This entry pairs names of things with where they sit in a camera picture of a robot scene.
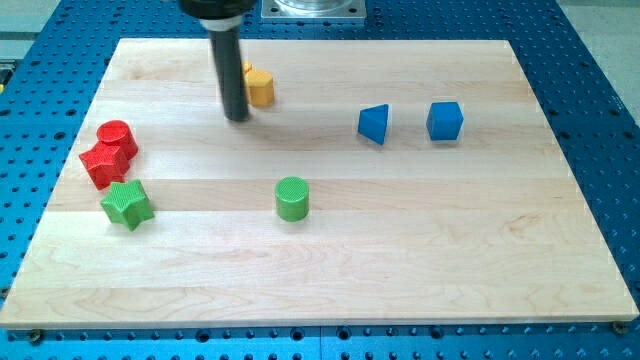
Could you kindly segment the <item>black robot arm end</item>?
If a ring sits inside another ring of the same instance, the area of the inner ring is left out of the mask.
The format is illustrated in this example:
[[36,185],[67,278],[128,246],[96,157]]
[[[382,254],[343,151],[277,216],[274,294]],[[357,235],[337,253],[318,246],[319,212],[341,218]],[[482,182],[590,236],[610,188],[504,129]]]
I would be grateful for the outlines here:
[[256,0],[178,0],[185,14],[199,20],[208,31],[225,32],[240,25]]

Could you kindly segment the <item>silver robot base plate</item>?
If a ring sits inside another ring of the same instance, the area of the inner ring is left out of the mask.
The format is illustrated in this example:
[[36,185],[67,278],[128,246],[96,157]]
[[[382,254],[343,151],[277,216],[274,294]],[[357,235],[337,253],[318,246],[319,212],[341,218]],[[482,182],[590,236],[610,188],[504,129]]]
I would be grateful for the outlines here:
[[263,19],[346,19],[366,17],[365,0],[262,0]]

